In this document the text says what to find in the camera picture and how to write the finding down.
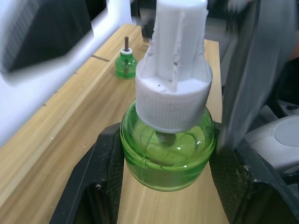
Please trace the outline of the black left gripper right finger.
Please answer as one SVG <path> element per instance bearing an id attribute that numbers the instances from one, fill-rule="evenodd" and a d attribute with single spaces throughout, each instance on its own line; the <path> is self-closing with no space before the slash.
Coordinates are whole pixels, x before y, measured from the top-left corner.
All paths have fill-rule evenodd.
<path id="1" fill-rule="evenodd" d="M 299 222 L 299 199 L 289 188 L 299 176 L 281 177 L 245 140 L 235 150 L 214 151 L 209 163 L 229 223 Z"/>

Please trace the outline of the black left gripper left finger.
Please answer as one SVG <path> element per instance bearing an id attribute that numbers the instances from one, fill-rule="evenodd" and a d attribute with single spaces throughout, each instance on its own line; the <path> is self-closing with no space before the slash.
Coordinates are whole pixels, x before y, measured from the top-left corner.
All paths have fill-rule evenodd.
<path id="1" fill-rule="evenodd" d="M 124 153 L 117 123 L 106 127 L 76 164 L 50 223 L 117 223 L 123 170 Z"/>

